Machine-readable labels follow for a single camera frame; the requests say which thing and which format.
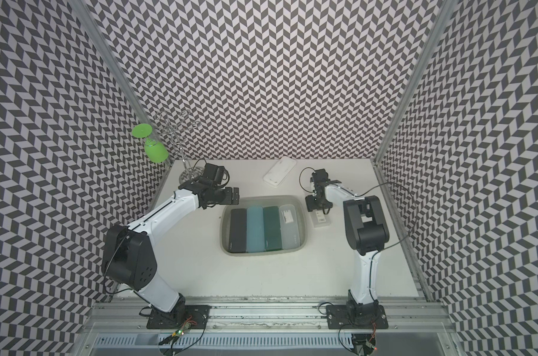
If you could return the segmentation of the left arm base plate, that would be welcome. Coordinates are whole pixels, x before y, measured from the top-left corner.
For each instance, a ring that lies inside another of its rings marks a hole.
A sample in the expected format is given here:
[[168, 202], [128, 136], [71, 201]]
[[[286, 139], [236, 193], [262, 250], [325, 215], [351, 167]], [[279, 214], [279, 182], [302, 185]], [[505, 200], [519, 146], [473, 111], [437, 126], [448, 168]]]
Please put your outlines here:
[[211, 306], [189, 305], [171, 312], [162, 312], [153, 307], [147, 317], [147, 329], [174, 330], [181, 329], [184, 322], [190, 324], [190, 329], [204, 329], [210, 316]]

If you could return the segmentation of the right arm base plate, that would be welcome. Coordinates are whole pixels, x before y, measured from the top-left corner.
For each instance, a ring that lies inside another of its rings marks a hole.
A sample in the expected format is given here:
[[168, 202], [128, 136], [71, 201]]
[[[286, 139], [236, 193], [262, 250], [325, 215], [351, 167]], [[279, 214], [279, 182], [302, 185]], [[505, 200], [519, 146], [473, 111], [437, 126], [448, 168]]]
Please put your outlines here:
[[364, 308], [349, 310], [346, 305], [328, 305], [326, 321], [331, 330], [389, 328], [388, 318], [382, 305], [369, 304]]

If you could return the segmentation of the light blue pencil case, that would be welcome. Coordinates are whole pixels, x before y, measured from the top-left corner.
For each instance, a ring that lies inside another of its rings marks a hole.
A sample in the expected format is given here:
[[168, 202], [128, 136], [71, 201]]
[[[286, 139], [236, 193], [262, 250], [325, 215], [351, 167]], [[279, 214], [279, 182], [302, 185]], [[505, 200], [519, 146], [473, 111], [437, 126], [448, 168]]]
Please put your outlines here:
[[246, 252], [258, 253], [265, 250], [264, 212], [261, 206], [247, 209]]

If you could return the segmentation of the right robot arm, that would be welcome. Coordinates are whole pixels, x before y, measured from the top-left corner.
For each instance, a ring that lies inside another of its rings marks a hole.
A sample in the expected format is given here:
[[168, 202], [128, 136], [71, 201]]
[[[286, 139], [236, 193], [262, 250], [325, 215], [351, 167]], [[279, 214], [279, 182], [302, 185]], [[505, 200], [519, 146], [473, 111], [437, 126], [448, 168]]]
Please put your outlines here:
[[354, 325], [374, 323], [382, 312], [377, 296], [377, 258], [389, 242], [389, 227], [379, 197], [357, 194], [338, 180], [311, 179], [306, 196], [309, 212], [343, 210], [346, 240], [355, 253], [355, 271], [346, 302], [348, 319]]

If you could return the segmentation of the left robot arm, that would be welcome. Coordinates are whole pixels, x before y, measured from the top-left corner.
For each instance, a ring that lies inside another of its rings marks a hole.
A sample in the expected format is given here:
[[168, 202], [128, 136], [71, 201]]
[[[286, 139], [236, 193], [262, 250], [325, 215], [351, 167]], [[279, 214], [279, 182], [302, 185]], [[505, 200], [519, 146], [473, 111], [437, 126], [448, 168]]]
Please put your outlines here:
[[169, 230], [198, 209], [239, 203], [238, 188], [193, 179], [143, 217], [112, 226], [104, 239], [104, 277], [130, 287], [155, 309], [169, 313], [181, 294], [160, 276], [155, 249]]

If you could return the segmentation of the black pencil case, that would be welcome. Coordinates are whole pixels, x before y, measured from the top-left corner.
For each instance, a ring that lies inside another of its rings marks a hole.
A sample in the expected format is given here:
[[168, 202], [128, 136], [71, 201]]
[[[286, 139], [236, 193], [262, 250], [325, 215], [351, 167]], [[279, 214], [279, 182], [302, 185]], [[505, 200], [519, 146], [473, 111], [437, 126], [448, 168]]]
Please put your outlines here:
[[233, 209], [230, 212], [230, 233], [228, 250], [233, 254], [247, 251], [247, 210]]

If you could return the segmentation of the dark green pencil case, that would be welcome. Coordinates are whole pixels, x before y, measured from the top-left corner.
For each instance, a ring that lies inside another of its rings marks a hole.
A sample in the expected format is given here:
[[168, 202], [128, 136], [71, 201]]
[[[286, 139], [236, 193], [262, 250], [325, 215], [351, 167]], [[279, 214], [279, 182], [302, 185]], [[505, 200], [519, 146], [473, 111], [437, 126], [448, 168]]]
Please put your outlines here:
[[267, 252], [279, 251], [282, 249], [282, 234], [279, 219], [279, 208], [277, 206], [265, 207], [263, 209], [265, 250]]

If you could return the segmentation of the clear pencil case with label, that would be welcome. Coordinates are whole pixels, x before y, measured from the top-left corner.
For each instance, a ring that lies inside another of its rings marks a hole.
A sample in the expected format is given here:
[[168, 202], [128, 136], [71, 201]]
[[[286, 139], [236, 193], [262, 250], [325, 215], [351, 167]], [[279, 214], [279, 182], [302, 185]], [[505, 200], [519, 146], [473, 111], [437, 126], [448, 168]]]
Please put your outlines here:
[[315, 228], [324, 228], [331, 225], [328, 215], [324, 214], [322, 210], [313, 211], [311, 213], [311, 219], [313, 227]]

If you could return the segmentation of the clear frosted pencil case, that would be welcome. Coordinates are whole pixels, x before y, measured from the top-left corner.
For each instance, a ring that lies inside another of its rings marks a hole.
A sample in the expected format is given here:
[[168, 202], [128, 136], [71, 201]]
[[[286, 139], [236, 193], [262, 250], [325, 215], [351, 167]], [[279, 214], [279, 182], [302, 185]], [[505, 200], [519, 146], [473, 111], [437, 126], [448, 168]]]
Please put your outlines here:
[[279, 207], [279, 222], [284, 250], [297, 249], [301, 245], [299, 220], [295, 206], [291, 204]]

